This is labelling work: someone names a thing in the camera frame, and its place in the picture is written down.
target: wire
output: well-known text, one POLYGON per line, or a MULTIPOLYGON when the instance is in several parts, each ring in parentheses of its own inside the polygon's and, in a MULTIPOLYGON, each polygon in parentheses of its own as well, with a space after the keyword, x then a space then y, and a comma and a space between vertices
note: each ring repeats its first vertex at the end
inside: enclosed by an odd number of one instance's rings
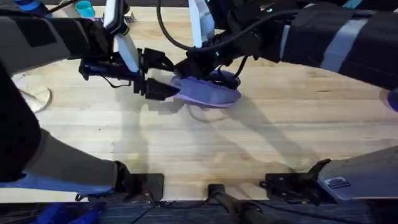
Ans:
POLYGON ((244 68, 244 64, 246 64, 247 60, 248 60, 248 56, 244 56, 242 61, 241 61, 241 64, 239 65, 238 71, 234 75, 234 78, 237 78, 241 74, 241 72, 242 72, 242 70, 244 68))
POLYGON ((48 15, 48 14, 51 14, 51 13, 53 13, 53 12, 55 12, 55 11, 58 11, 58 10, 64 8, 64 7, 67 7, 67 6, 69 6, 70 4, 75 3, 75 2, 77 2, 77 1, 79 1, 79 0, 70 0, 70 1, 67 1, 67 2, 64 2, 64 3, 60 4, 59 6, 55 6, 54 8, 50 9, 50 10, 47 12, 47 15, 48 15))
POLYGON ((202 202, 198 202, 198 203, 194 203, 193 205, 188 205, 188 206, 184 206, 184 207, 178 207, 178 206, 172 206, 174 204, 174 202, 172 202, 171 204, 168 205, 162 205, 160 206, 161 208, 171 208, 171 209, 192 209, 192 208, 199 208, 201 206, 204 206, 206 204, 208 204, 210 197, 208 197, 206 200, 202 201, 202 202))
POLYGON ((150 212, 152 209, 154 209, 155 207, 150 207, 148 208, 146 211, 142 212, 141 215, 139 215, 136 219, 134 219, 130 224, 135 224, 137 223, 142 217, 144 217, 144 215, 146 215, 148 212, 150 212))
POLYGON ((275 12, 267 17, 264 17, 260 20, 258 20, 257 22, 251 24, 250 26, 248 26, 247 28, 245 28, 244 30, 242 30, 240 33, 230 37, 228 40, 220 43, 220 44, 216 44, 210 47, 202 47, 202 48, 196 48, 196 47, 189 47, 186 45, 181 44, 180 42, 177 42, 175 39, 173 39, 173 37, 169 34, 169 32, 167 32, 166 27, 164 26, 163 20, 162 20, 162 14, 160 11, 161 8, 161 4, 162 4, 162 0, 157 0, 157 5, 156 5, 156 15, 157 15, 157 21, 160 25, 160 29, 163 32, 163 35, 166 36, 166 38, 172 43, 174 44, 174 46, 179 47, 181 49, 184 50, 191 50, 192 52, 208 52, 211 50, 218 50, 222 47, 225 47, 226 45, 232 43, 233 41, 235 41, 236 39, 242 37, 244 34, 247 34, 248 32, 250 32, 251 30, 253 30, 254 28, 256 28, 257 26, 271 20, 274 19, 276 17, 280 17, 280 16, 293 16, 294 14, 297 14, 299 12, 299 10, 286 10, 286 11, 280 11, 280 12, 275 12))
POLYGON ((329 221, 334 221, 334 222, 340 222, 340 223, 346 223, 346 224, 362 224, 360 222, 356 222, 356 221, 350 221, 350 220, 345 220, 343 218, 333 218, 333 217, 328 217, 328 216, 324 216, 324 215, 317 215, 317 214, 312 214, 312 213, 307 213, 307 212, 300 212, 300 211, 295 211, 295 210, 290 210, 287 208, 280 208, 280 207, 276 207, 273 205, 269 205, 267 203, 264 202, 260 202, 258 200, 254 200, 254 202, 258 203, 259 205, 263 205, 265 207, 274 209, 274 210, 278 210, 281 212, 289 212, 289 213, 293 213, 296 215, 302 215, 305 217, 311 217, 311 218, 316 218, 316 219, 321 219, 321 220, 329 220, 329 221))

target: table surface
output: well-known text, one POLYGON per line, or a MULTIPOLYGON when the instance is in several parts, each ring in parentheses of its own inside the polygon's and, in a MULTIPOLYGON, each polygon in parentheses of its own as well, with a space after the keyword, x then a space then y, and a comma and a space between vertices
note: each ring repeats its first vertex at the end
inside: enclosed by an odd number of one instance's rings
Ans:
MULTIPOLYGON (((103 7, 95 10, 102 15, 103 7)), ((184 58, 162 35, 153 7, 132 10, 137 21, 130 34, 137 47, 164 51, 173 62, 184 58)), ((162 12, 170 33, 191 45, 188 9, 162 12)), ((239 62, 226 69, 236 71, 239 62)), ((266 198, 256 187, 266 173, 305 172, 321 159, 398 144, 398 114, 381 100, 385 91, 332 72, 249 59, 241 74, 242 98, 219 110, 145 100, 131 87, 112 89, 102 78, 86 82, 78 64, 55 62, 25 77, 53 93, 49 107, 37 114, 41 126, 82 151, 124 162, 131 172, 163 173, 166 200, 205 198, 210 183, 225 184, 237 198, 266 198)), ((74 198, 71 192, 0 190, 0 202, 74 198)))

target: sticker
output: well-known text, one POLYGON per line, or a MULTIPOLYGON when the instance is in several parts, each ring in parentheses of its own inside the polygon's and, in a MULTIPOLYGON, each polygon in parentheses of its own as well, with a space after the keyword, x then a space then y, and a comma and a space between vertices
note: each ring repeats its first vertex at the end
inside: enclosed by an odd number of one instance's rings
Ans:
POLYGON ((325 183, 329 186, 331 189, 338 189, 341 187, 349 187, 351 184, 343 177, 335 177, 332 179, 327 179, 325 180, 325 183))

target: blue fabric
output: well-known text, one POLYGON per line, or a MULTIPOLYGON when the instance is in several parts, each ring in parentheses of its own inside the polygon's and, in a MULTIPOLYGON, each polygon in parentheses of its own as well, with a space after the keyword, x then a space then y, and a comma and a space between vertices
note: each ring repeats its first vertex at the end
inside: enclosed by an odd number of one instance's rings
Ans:
POLYGON ((103 194, 110 192, 110 186, 83 185, 79 183, 66 182, 63 180, 41 177, 34 174, 26 174, 15 182, 0 182, 1 187, 20 187, 28 189, 58 190, 67 192, 78 192, 79 194, 103 194))
POLYGON ((94 17, 95 11, 89 1, 80 1, 76 3, 75 9, 82 17, 94 17))
POLYGON ((69 222, 68 224, 92 224, 100 218, 102 212, 102 207, 97 206, 92 208, 90 211, 86 212, 83 216, 69 222))
POLYGON ((66 224, 75 217, 62 203, 51 203, 31 224, 66 224))
POLYGON ((356 9, 359 4, 361 4, 362 0, 348 0, 346 4, 343 5, 343 7, 347 7, 350 9, 356 9))

